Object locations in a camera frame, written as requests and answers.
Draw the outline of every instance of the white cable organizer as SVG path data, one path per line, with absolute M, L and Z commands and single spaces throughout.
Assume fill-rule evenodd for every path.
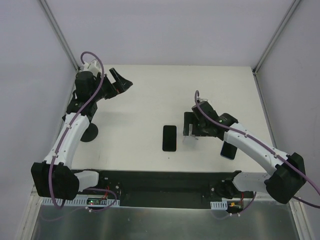
M 73 200 L 66 200 L 64 206 L 66 207 L 96 207 L 96 208 L 104 208 L 112 204 L 115 200 L 114 199 L 104 199 L 101 200 L 99 205 L 90 205 L 87 204 L 88 199 L 94 199 L 94 197 L 87 197 L 87 196 L 77 196 Z M 63 202 L 62 199 L 57 199 L 56 203 L 61 205 Z M 44 197 L 42 200 L 42 205 L 44 206 L 53 206 L 52 199 L 50 197 Z M 111 207 L 120 207 L 120 200 L 116 200 L 115 204 Z
M 226 200 L 211 201 L 210 206 L 211 206 L 211 210 L 227 210 L 228 209 L 228 203 Z

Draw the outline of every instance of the silver metal surface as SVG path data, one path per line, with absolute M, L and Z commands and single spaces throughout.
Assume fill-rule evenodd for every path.
M 257 200 L 240 217 L 202 209 L 115 207 L 88 213 L 41 206 L 33 240 L 298 240 L 290 205 Z
M 69 44 L 66 41 L 66 38 L 65 38 L 64 34 L 62 33 L 62 31 L 56 21 L 56 18 L 54 16 L 53 12 L 51 11 L 47 1 L 46 0 L 38 0 L 38 2 L 40 3 L 40 6 L 42 7 L 46 17 L 48 18 L 48 21 L 49 21 L 50 25 L 52 26 L 52 29 L 53 29 L 54 33 L 56 34 L 59 42 L 61 43 L 61 46 L 64 49 L 67 57 L 71 61 L 75 70 L 77 71 L 78 70 L 77 60 L 76 60 L 75 56 L 73 55 L 73 53 L 69 47 Z
M 254 73 L 259 72 L 259 69 L 261 68 L 262 64 L 264 63 L 266 57 L 268 56 L 270 50 L 276 43 L 277 39 L 279 38 L 280 34 L 284 30 L 285 26 L 288 24 L 289 20 L 291 19 L 292 15 L 296 11 L 298 5 L 302 2 L 303 0 L 294 0 L 292 4 L 290 5 L 289 9 L 286 11 L 283 19 L 281 20 L 279 26 L 275 30 L 273 36 L 271 37 L 271 40 L 269 41 L 267 47 L 265 48 L 262 56 L 260 57 L 256 67 L 253 69 Z

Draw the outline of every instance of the wire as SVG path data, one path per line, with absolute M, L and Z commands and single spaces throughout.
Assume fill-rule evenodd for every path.
M 76 120 L 76 118 L 78 117 L 78 115 L 81 113 L 81 111 L 92 101 L 92 99 L 94 99 L 94 97 L 98 94 L 100 88 L 102 87 L 102 84 L 104 82 L 104 76 L 105 76 L 105 69 L 104 69 L 104 65 L 102 63 L 102 61 L 100 60 L 100 58 L 95 55 L 93 52 L 90 52 L 90 51 L 84 51 L 81 56 L 80 56 L 80 59 L 81 59 L 81 62 L 84 64 L 84 60 L 83 60 L 83 56 L 85 54 L 90 54 L 92 56 L 95 57 L 95 59 L 98 61 L 98 63 L 100 64 L 101 66 L 101 81 L 98 85 L 98 87 L 96 88 L 95 92 L 93 93 L 93 95 L 88 99 L 88 101 L 86 101 L 82 107 L 76 112 L 76 114 L 74 115 L 74 117 L 71 119 L 71 121 L 69 122 L 69 127 L 67 127 L 65 129 L 65 131 L 63 132 L 57 146 L 56 146 L 56 149 L 54 151 L 55 153 L 55 156 L 52 157 L 52 160 L 51 160 L 51 163 L 50 163 L 50 168 L 49 168 L 49 174 L 48 174 L 48 183 L 49 183 L 49 191 L 50 191 L 50 197 L 52 199 L 52 202 L 53 202 L 53 205 L 57 208 L 57 209 L 62 209 L 63 206 L 65 205 L 65 202 L 66 200 L 64 199 L 62 201 L 62 204 L 59 206 L 57 204 L 57 201 L 56 201 L 56 198 L 55 198 L 55 194 L 54 194 L 54 189 L 53 189 L 53 184 L 52 184 L 52 172 L 53 172 L 53 169 L 54 169 L 54 164 L 55 164 L 55 161 L 56 161 L 56 158 L 58 157 L 58 153 L 59 153 L 59 149 L 69 131 L 69 129 L 71 128 L 71 125 L 74 123 L 74 121 Z
M 89 187 L 89 188 L 87 188 L 86 190 L 107 192 L 107 193 L 110 193 L 110 194 L 112 194 L 112 195 L 114 196 L 114 201 L 113 201 L 112 203 L 110 203 L 108 206 L 105 206 L 104 208 L 99 209 L 99 210 L 94 210 L 94 209 L 92 209 L 92 211 L 95 212 L 95 213 L 98 213 L 98 212 L 102 212 L 102 211 L 104 211 L 104 210 L 107 210 L 107 209 L 111 208 L 111 206 L 114 205 L 114 204 L 117 202 L 117 195 L 115 194 L 115 192 L 113 192 L 113 191 L 111 191 L 111 190 L 94 188 L 94 187 Z
M 245 132 L 243 131 L 240 131 L 238 129 L 235 129 L 235 128 L 232 128 L 232 127 L 229 127 L 229 126 L 225 126 L 215 120 L 213 120 L 211 117 L 209 117 L 200 107 L 199 103 L 198 103 L 198 98 L 200 97 L 200 94 L 199 94 L 199 91 L 196 90 L 195 91 L 195 94 L 194 94 L 194 101 L 195 101 L 195 105 L 196 107 L 198 108 L 198 110 L 200 111 L 200 113 L 206 118 L 208 119 L 210 122 L 212 122 L 213 124 L 221 127 L 221 128 L 224 128 L 224 129 L 228 129 L 228 130 L 231 130 L 231 131 L 234 131 L 234 132 L 237 132 L 239 134 L 242 134 L 242 135 L 246 135 Z M 251 136 L 249 134 L 246 135 L 248 138 L 250 138 L 251 140 L 255 141 L 257 144 L 259 144 L 260 146 L 264 147 L 266 150 L 268 150 L 272 155 L 276 155 L 276 152 L 273 151 L 270 147 L 268 147 L 267 145 L 265 145 L 263 142 L 261 142 L 260 140 L 256 139 L 254 136 Z M 311 184 L 311 186 L 316 190 L 316 192 L 319 194 L 320 196 L 320 188 L 309 178 L 307 177 L 303 172 L 299 171 L 299 169 L 297 169 L 296 167 L 294 167 L 290 162 L 286 161 L 283 157 L 277 155 L 277 158 L 280 159 L 283 163 L 287 164 L 292 170 L 294 170 L 297 174 L 299 174 L 301 177 L 303 177 L 308 183 Z M 315 205 L 315 204 L 312 204 L 310 202 L 307 202 L 305 200 L 302 200 L 302 199 L 299 199 L 297 197 L 294 197 L 294 199 L 304 203 L 304 204 L 307 204 L 311 207 L 314 207 L 314 208 L 319 208 L 320 209 L 320 206 L 318 205 Z
M 249 202 L 249 204 L 247 206 L 244 207 L 244 209 L 240 212 L 241 214 L 246 211 L 251 205 L 252 203 L 254 202 L 254 200 L 256 199 L 256 196 L 257 196 L 257 192 L 255 191 L 254 194 L 253 194 L 253 197 L 251 199 L 251 201 Z
M 106 191 L 105 192 L 105 194 L 104 194 L 104 196 L 101 198 L 102 200 L 105 200 L 106 198 L 108 197 L 108 192 Z
M 225 215 L 225 216 L 223 216 L 223 217 L 217 217 L 217 216 L 215 216 L 212 212 L 211 212 L 211 215 L 215 218 L 215 219 L 217 219 L 217 220 L 224 220 L 224 219 L 227 219 L 228 217 L 232 217 L 232 216 L 238 216 L 238 217 L 240 217 L 240 214 L 242 214 L 244 211 L 246 211 L 251 205 L 252 205 L 252 203 L 254 202 L 254 200 L 256 199 L 256 196 L 257 196 L 257 192 L 255 191 L 254 192 L 254 194 L 253 194 L 253 197 L 252 197 L 252 199 L 251 199 L 251 201 L 249 202 L 249 204 L 247 205 L 247 206 L 245 206 L 245 208 L 241 211 L 241 212 L 239 212 L 239 213 L 237 213 L 237 214 L 228 214 L 228 215 Z
M 242 192 L 241 192 L 241 200 L 240 200 L 240 203 L 241 203 L 242 207 L 244 206 L 244 198 L 245 198 L 245 194 L 244 194 L 244 192 L 242 191 Z
M 310 207 L 313 207 L 313 208 L 316 208 L 316 209 L 320 209 L 320 206 L 315 205 L 315 204 L 310 203 L 310 202 L 307 202 L 307 201 L 305 201 L 305 200 L 302 200 L 302 199 L 300 199 L 300 198 L 298 198 L 298 197 L 296 197 L 296 196 L 293 196 L 292 198 L 294 198 L 295 200 L 298 200 L 299 202 L 301 202 L 301 203 L 303 203 L 303 204 L 309 205 Z
M 111 193 L 114 196 L 114 201 L 112 201 L 112 203 L 110 203 L 109 205 L 107 205 L 104 208 L 99 209 L 99 210 L 95 210 L 95 209 L 90 208 L 89 212 L 97 213 L 97 212 L 101 212 L 101 211 L 107 210 L 107 209 L 111 208 L 111 206 L 114 205 L 117 202 L 117 195 L 116 195 L 116 193 L 114 191 L 111 191 L 111 190 L 108 190 L 108 189 L 100 189 L 100 188 L 87 188 L 85 190 L 92 190 L 92 191 Z M 77 207 L 77 208 L 73 209 L 72 211 L 68 212 L 65 215 L 62 215 L 62 216 L 59 216 L 59 217 L 56 217 L 56 218 L 52 218 L 52 219 L 45 218 L 43 216 L 43 214 L 42 214 L 43 213 L 42 211 L 39 213 L 39 216 L 40 216 L 41 220 L 43 220 L 45 222 L 55 222 L 55 221 L 58 221 L 60 219 L 63 219 L 66 216 L 69 216 L 70 214 L 73 214 L 74 212 L 77 212 L 80 209 L 88 209 L 88 207 L 87 206 L 85 206 L 85 207 L 80 206 L 80 207 Z

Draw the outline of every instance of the metal frame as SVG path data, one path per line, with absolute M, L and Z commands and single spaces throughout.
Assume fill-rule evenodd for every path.
M 47 0 L 38 0 L 38 2 L 40 4 L 42 10 L 44 11 L 50 25 L 52 26 L 52 30 L 56 34 L 56 37 L 58 38 L 63 50 L 65 51 L 65 54 L 69 58 L 72 66 L 74 67 L 75 70 L 79 70 L 79 65 L 77 63 L 77 60 L 76 60 L 74 54 L 72 53 L 70 46 L 69 46 L 64 34 L 62 33 L 53 12 L 51 11 L 51 9 L 47 3 Z
M 277 143 L 276 143 L 276 140 L 275 140 L 274 132 L 273 132 L 273 130 L 271 128 L 270 118 L 269 118 L 269 114 L 268 114 L 268 110 L 267 110 L 267 106 L 266 106 L 266 101 L 265 101 L 264 95 L 263 95 L 263 93 L 261 91 L 261 88 L 259 86 L 259 81 L 257 79 L 257 75 L 255 73 L 253 73 L 253 78 L 254 78 L 256 89 L 258 91 L 258 95 L 259 95 L 259 98 L 260 98 L 262 110 L 263 110 L 263 113 L 264 113 L 264 118 L 265 118 L 268 130 L 269 130 L 269 134 L 270 134 L 272 145 L 277 149 L 278 147 L 277 147 Z
M 42 203 L 42 197 L 38 196 L 37 190 L 33 187 L 29 202 L 26 206 L 26 210 L 22 219 L 21 226 L 15 237 L 17 240 L 30 240 L 34 229 L 36 227 L 36 221 L 40 206 Z
M 299 201 L 290 201 L 292 215 L 299 237 L 302 240 L 316 240 L 307 218 L 305 206 Z
M 268 54 L 270 53 L 271 49 L 273 48 L 273 46 L 275 45 L 275 43 L 277 42 L 279 36 L 281 35 L 281 33 L 283 32 L 283 30 L 285 29 L 285 27 L 287 26 L 289 20 L 291 19 L 291 17 L 293 16 L 293 14 L 295 13 L 298 5 L 302 2 L 303 0 L 294 0 L 292 2 L 292 4 L 290 5 L 289 9 L 286 11 L 283 19 L 281 20 L 279 26 L 277 27 L 277 29 L 275 30 L 275 33 L 273 34 L 273 36 L 271 37 L 271 40 L 269 41 L 267 47 L 265 48 L 265 50 L 263 51 L 262 56 L 260 57 L 258 63 L 256 64 L 256 67 L 253 69 L 253 73 L 257 74 L 257 72 L 260 70 L 262 64 L 264 63 L 264 61 L 266 60 Z

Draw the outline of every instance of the smartphone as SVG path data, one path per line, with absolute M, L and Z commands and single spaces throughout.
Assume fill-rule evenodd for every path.
M 177 150 L 177 126 L 163 126 L 162 150 L 175 152 Z

